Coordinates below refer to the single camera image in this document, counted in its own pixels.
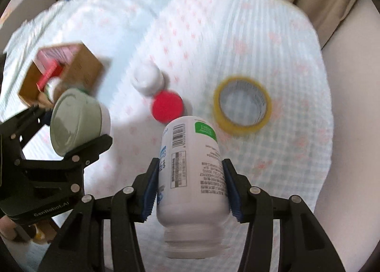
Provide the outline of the person hand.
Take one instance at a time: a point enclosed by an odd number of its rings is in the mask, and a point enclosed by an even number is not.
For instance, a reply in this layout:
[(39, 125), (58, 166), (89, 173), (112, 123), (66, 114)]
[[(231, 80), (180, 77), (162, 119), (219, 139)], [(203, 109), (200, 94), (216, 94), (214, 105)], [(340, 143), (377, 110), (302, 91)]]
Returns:
[(0, 219), (1, 237), (13, 242), (28, 242), (32, 238), (28, 233), (7, 216)]

